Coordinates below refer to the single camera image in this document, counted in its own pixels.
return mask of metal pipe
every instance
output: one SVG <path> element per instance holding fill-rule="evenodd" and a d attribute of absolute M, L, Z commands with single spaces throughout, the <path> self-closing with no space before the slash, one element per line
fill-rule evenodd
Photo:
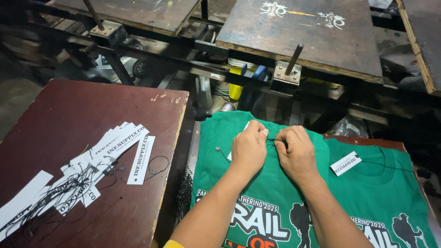
<path fill-rule="evenodd" d="M 104 26 L 103 23 L 101 22 L 100 18 L 98 17 L 98 14 L 95 12 L 95 10 L 92 7 L 92 4 L 90 3 L 89 0 L 83 0 L 84 4 L 86 5 L 87 9 L 89 10 L 90 14 L 92 15 L 93 20 L 96 22 L 96 24 L 98 25 L 98 28 L 101 31 L 104 31 Z"/>
<path fill-rule="evenodd" d="M 291 71 L 294 68 L 295 63 L 297 62 L 297 59 L 299 58 L 300 53 L 302 52 L 302 49 L 303 49 L 303 44 L 299 43 L 294 51 L 294 54 L 291 57 L 291 61 L 286 67 L 286 71 L 285 71 L 286 76 L 289 76 L 291 74 Z"/>

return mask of person's right hand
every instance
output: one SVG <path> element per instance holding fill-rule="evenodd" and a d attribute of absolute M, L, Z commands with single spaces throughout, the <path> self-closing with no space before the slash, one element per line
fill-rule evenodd
<path fill-rule="evenodd" d="M 274 140 L 280 165 L 300 188 L 309 187 L 321 179 L 315 162 L 314 145 L 302 126 L 291 126 L 279 131 Z"/>

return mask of yellow sleeve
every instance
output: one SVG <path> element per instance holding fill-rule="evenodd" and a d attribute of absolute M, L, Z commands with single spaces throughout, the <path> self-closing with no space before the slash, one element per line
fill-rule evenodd
<path fill-rule="evenodd" d="M 184 248 L 184 247 L 174 240 L 169 240 L 167 241 L 167 243 L 165 243 L 164 248 Z"/>

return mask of wooden table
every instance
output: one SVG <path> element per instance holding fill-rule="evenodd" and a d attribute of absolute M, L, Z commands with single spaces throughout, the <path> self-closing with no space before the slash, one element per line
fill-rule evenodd
<path fill-rule="evenodd" d="M 54 176 L 51 185 L 61 178 L 61 166 L 124 121 L 143 124 L 156 136 L 149 167 L 159 173 L 143 185 L 126 184 L 134 145 L 118 160 L 115 174 L 98 182 L 101 196 L 90 206 L 79 203 L 66 217 L 51 208 L 0 247 L 133 248 L 150 247 L 153 239 L 163 245 L 175 223 L 177 175 L 185 168 L 194 125 L 187 98 L 186 91 L 50 81 L 0 144 L 0 206 L 40 170 Z"/>
<path fill-rule="evenodd" d="M 382 72 L 367 1 L 237 0 L 216 45 L 378 82 Z"/>
<path fill-rule="evenodd" d="M 427 92 L 441 96 L 441 2 L 396 1 Z"/>
<path fill-rule="evenodd" d="M 102 20 L 176 36 L 201 0 L 90 0 Z M 83 0 L 57 0 L 55 6 L 89 15 Z"/>

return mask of plastic bag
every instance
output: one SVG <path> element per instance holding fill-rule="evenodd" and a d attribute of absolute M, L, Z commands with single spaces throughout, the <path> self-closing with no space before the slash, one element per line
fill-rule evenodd
<path fill-rule="evenodd" d="M 363 119 L 349 115 L 337 122 L 337 124 L 326 133 L 339 136 L 369 138 L 367 127 Z"/>

